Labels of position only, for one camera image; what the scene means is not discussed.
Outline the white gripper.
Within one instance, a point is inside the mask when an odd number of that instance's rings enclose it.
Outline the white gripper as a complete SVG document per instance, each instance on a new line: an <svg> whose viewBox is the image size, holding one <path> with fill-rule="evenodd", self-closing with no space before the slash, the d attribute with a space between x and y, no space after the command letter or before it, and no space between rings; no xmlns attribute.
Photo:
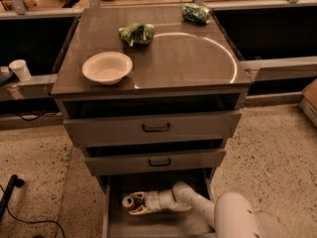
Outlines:
<svg viewBox="0 0 317 238"><path fill-rule="evenodd" d="M145 205L141 205L136 209L129 210L128 213L133 216L146 215L161 211L159 203L159 192L157 190L148 191L137 191L130 194L131 198L143 200Z"/></svg>

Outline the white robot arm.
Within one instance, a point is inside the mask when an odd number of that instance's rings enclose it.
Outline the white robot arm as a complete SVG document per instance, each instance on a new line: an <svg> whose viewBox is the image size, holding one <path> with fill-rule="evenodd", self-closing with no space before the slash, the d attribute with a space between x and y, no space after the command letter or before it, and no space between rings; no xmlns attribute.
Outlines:
<svg viewBox="0 0 317 238"><path fill-rule="evenodd" d="M249 201L237 192L225 192L215 202L178 181L172 189L137 191L122 199L122 207L134 216L194 209L211 226L217 238L263 238Z"/></svg>

